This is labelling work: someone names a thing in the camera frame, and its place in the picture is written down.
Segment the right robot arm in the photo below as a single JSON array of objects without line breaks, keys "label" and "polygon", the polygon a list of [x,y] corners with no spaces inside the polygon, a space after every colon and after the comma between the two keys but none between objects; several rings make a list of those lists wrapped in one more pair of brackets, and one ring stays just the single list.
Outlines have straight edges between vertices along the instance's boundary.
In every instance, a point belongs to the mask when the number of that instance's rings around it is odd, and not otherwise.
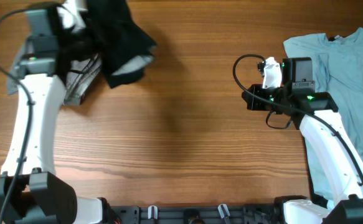
[{"label": "right robot arm", "polygon": [[339,108],[328,92],[316,92],[312,61],[258,57],[261,84],[241,87],[252,111],[289,116],[313,147],[330,184],[334,208],[301,196],[278,197],[273,223],[363,223],[363,161],[342,124]]}]

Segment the black shorts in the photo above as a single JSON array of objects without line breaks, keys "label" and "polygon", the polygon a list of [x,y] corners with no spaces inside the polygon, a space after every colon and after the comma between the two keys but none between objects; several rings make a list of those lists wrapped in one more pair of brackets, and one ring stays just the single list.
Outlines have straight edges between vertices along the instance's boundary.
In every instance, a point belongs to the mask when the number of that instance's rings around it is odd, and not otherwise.
[{"label": "black shorts", "polygon": [[139,81],[153,60],[155,41],[132,19],[125,0],[87,0],[82,13],[86,28],[65,30],[64,54],[82,61],[98,54],[110,88]]}]

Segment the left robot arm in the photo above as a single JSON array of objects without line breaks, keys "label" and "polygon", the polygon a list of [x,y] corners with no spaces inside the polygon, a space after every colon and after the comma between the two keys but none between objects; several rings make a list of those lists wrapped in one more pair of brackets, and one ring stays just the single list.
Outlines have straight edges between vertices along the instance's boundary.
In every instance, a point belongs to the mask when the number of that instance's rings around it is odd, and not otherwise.
[{"label": "left robot arm", "polygon": [[102,198],[78,197],[56,176],[54,136],[72,62],[97,53],[85,1],[23,9],[31,34],[8,77],[18,88],[11,146],[0,171],[0,223],[108,223]]}]

